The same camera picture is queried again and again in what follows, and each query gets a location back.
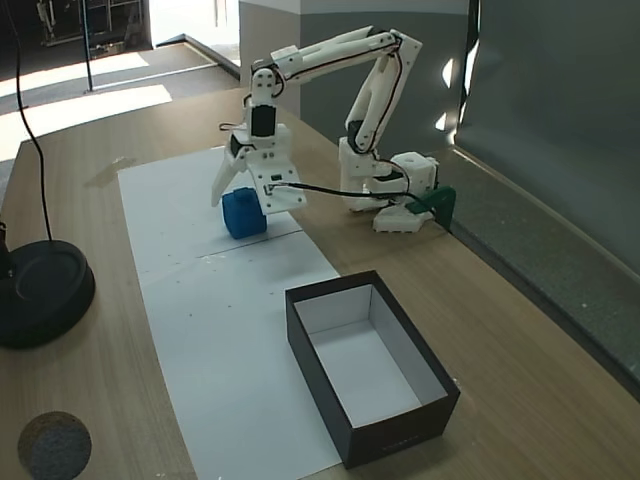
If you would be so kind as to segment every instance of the green object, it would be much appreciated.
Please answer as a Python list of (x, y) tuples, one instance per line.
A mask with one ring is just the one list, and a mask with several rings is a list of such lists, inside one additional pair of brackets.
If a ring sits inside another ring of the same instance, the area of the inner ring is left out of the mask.
[(432, 212), (436, 222), (447, 230), (451, 230), (453, 211), (456, 208), (457, 193), (452, 187), (439, 187), (407, 205), (407, 210), (413, 214)]

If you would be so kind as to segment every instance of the wooden table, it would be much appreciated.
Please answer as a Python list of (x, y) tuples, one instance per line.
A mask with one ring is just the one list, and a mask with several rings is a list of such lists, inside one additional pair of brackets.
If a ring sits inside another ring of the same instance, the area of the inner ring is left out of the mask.
[[(151, 338), (117, 171), (223, 144), (217, 125), (240, 120), (242, 95), (190, 98), (42, 138), (54, 235), (85, 252), (98, 291), (65, 337), (35, 351), (0, 351), (2, 478), (27, 478), (17, 439), (29, 420), (52, 410), (78, 416), (92, 435), (81, 478), (196, 478)], [(302, 178), (337, 186), (336, 147), (282, 117), (295, 133)], [(380, 272), (462, 391), (443, 438), (314, 479), (639, 478), (640, 405), (502, 277), (437, 225), (379, 235), (370, 215), (348, 213), (339, 198), (310, 193), (309, 200), (294, 215), (307, 234), (341, 274)], [(44, 238), (29, 143), (2, 218), (12, 248)]]

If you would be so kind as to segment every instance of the black round base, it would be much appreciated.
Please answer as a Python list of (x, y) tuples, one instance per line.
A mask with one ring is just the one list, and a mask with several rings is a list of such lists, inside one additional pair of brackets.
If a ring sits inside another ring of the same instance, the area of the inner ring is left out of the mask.
[(0, 346), (22, 349), (68, 332), (89, 309), (95, 280), (73, 245), (38, 242), (11, 252), (16, 276), (0, 289)]

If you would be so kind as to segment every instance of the blue cube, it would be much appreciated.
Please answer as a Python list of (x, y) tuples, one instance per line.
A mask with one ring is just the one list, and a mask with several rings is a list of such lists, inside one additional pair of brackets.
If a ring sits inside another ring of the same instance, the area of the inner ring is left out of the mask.
[(253, 188), (239, 188), (224, 195), (222, 212), (227, 230), (236, 240), (267, 231), (267, 217)]

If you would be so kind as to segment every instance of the black box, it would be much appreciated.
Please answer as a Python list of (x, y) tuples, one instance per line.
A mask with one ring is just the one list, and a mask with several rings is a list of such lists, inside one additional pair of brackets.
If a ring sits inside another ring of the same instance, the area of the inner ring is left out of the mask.
[(346, 468), (442, 435), (460, 392), (376, 272), (286, 292), (287, 336)]

